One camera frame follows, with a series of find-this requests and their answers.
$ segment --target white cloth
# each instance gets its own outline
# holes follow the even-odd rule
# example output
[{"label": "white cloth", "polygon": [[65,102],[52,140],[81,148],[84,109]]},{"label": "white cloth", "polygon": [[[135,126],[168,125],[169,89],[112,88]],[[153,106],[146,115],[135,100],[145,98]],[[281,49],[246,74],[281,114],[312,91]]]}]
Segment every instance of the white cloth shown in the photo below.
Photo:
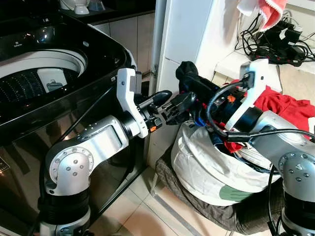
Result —
[{"label": "white cloth", "polygon": [[206,128],[182,124],[171,153],[172,167],[185,189],[191,194],[216,206],[229,206],[238,201],[222,197],[226,192],[237,194],[260,192],[268,184],[269,174],[259,173],[220,152],[211,142]]}]

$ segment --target white shelf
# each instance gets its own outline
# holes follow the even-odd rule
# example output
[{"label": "white shelf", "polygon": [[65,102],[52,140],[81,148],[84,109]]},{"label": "white shelf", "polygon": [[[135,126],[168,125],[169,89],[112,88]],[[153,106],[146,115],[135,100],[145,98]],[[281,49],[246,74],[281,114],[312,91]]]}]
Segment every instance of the white shelf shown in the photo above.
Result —
[{"label": "white shelf", "polygon": [[315,11],[315,1],[314,0],[288,0],[288,4],[306,8],[308,10]]},{"label": "white shelf", "polygon": [[[249,61],[249,59],[246,55],[234,51],[217,64],[215,71],[234,80],[240,79],[240,67],[247,61]],[[277,65],[268,64],[268,67],[267,73],[269,75],[266,76],[267,85],[270,86],[272,90],[281,92],[282,88]]]}]

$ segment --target floor tile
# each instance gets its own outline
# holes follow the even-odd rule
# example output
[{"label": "floor tile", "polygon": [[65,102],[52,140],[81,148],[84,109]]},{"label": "floor tile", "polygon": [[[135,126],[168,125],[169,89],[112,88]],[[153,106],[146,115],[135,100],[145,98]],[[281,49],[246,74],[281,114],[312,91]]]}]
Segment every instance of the floor tile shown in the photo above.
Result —
[{"label": "floor tile", "polygon": [[141,203],[142,201],[131,190],[126,189],[103,215],[93,223],[91,232],[100,236],[116,232]]},{"label": "floor tile", "polygon": [[119,233],[122,236],[176,236],[144,203],[126,221]]},{"label": "floor tile", "polygon": [[148,167],[129,188],[143,201],[149,194],[151,188],[154,170]]},{"label": "floor tile", "polygon": [[178,221],[167,209],[164,208],[150,194],[144,203],[179,236],[194,236],[180,221]]},{"label": "floor tile", "polygon": [[[231,236],[243,236],[243,235],[234,232]],[[260,233],[253,234],[253,235],[248,235],[248,236],[271,236],[271,233],[270,233],[269,230],[266,230],[266,231],[264,231],[264,232],[260,232]]]},{"label": "floor tile", "polygon": [[225,229],[188,207],[166,187],[157,191],[157,194],[202,236],[225,236]]}]

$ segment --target washing machine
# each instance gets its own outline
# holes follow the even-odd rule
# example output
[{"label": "washing machine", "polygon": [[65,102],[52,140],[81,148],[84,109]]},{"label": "washing machine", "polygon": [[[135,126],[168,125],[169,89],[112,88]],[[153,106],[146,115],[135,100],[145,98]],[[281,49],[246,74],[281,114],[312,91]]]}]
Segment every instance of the washing machine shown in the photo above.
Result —
[{"label": "washing machine", "polygon": [[[119,43],[59,13],[57,1],[2,0],[0,29],[0,233],[26,235],[38,215],[39,166],[47,151],[115,85],[119,68],[136,65]],[[115,94],[107,94],[66,139],[107,115],[119,117]],[[136,139],[97,167],[91,223],[143,165],[143,144]]]}]

